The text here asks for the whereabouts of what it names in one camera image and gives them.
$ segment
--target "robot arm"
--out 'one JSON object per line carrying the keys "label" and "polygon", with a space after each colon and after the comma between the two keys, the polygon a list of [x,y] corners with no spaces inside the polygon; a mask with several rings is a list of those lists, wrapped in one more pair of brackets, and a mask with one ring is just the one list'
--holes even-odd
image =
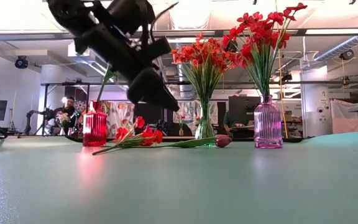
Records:
{"label": "robot arm", "polygon": [[[154,40],[148,30],[148,24],[161,14],[155,17],[146,0],[114,0],[107,8],[100,1],[89,2],[93,5],[86,7],[81,0],[48,0],[56,21],[75,36],[76,52],[82,54],[90,48],[110,65],[110,71],[123,75],[129,82],[127,97],[132,103],[144,101],[178,111],[178,102],[153,69],[152,60],[171,51],[166,37]],[[140,26],[141,46],[133,46],[127,35],[135,34]]]}

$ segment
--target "pillar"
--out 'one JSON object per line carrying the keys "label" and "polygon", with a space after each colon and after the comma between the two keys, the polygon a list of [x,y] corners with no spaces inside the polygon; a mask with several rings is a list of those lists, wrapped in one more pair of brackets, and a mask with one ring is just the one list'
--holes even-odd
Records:
{"label": "pillar", "polygon": [[[309,65],[301,61],[301,81],[325,81],[327,65]],[[302,120],[304,138],[333,133],[331,105],[327,85],[301,85]]]}
{"label": "pillar", "polygon": [[[45,83],[63,83],[66,81],[66,76],[63,73],[63,67],[59,65],[43,65],[41,69],[41,84]],[[62,98],[65,96],[65,87],[56,86],[53,90],[54,85],[48,87],[47,96],[47,108],[56,109],[63,106]],[[39,111],[44,111],[44,96],[45,96],[45,87],[41,86],[40,95],[39,95]],[[43,117],[38,116],[37,126],[39,127],[42,124]]]}

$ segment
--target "red tulip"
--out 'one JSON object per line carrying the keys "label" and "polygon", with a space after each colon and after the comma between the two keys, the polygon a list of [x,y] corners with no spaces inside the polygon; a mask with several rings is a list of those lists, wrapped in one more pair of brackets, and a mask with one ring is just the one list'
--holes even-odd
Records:
{"label": "red tulip", "polygon": [[218,137],[216,138],[215,145],[217,147],[226,147],[228,144],[230,144],[231,141],[232,139],[229,136],[219,134]]}

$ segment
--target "tabletop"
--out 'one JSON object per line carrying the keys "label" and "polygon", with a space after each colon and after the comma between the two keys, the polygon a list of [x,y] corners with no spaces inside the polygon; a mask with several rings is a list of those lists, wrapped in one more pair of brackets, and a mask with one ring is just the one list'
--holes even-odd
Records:
{"label": "tabletop", "polygon": [[358,133],[279,150],[92,150],[0,141],[0,223],[358,223]]}

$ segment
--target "clear glass vase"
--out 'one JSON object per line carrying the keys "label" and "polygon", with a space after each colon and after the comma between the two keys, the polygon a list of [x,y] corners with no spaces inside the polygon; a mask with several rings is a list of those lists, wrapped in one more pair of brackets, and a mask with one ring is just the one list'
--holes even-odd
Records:
{"label": "clear glass vase", "polygon": [[215,136],[214,129],[209,118],[209,102],[201,102],[201,114],[196,130],[196,139],[210,138]]}
{"label": "clear glass vase", "polygon": [[92,101],[91,111],[84,115],[83,145],[98,147],[106,145],[107,115],[102,112],[102,102]]}
{"label": "clear glass vase", "polygon": [[272,102],[272,96],[262,96],[261,104],[254,111],[254,145],[259,149],[283,147],[280,110]]}

